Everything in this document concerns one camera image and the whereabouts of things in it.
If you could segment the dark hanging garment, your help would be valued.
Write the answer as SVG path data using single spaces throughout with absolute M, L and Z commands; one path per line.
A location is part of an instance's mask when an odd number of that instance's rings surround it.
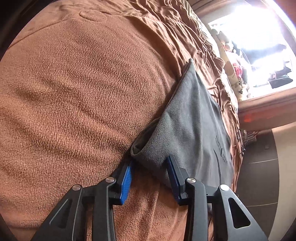
M 275 73 L 273 73 L 269 79 L 268 82 L 271 85 L 272 89 L 275 88 L 279 88 L 281 86 L 290 84 L 293 82 L 292 78 L 288 77 L 288 73 L 291 73 L 291 69 L 288 67 L 284 67 L 283 69 L 281 69 L 280 71 L 276 71 Z

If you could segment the white bedside table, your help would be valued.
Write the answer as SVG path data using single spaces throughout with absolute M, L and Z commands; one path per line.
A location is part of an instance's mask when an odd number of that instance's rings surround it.
M 242 138 L 243 144 L 246 146 L 246 145 L 249 145 L 249 144 L 257 141 L 257 135 L 259 132 L 258 131 L 246 131 L 244 129 L 241 129 L 240 133 L 241 133 L 241 138 Z

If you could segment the right pink curtain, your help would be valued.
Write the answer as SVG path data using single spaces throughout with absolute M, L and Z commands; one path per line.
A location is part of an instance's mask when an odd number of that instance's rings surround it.
M 263 131 L 295 122 L 295 88 L 238 102 L 240 127 Z

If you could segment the grey t-shirt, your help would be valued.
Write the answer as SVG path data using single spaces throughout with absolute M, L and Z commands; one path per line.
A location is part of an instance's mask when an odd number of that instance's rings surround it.
M 230 146 L 220 107 L 190 59 L 164 112 L 138 135 L 130 153 L 168 187 L 165 159 L 170 155 L 189 176 L 218 187 L 233 181 Z

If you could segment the plush toys on windowsill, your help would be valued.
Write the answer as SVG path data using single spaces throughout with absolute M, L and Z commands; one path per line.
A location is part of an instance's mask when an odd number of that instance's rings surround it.
M 250 96 L 249 87 L 243 80 L 243 66 L 240 63 L 239 55 L 234 50 L 233 43 L 221 31 L 212 29 L 211 34 L 218 46 L 220 57 L 225 62 L 224 71 L 235 96 L 238 101 L 248 99 Z

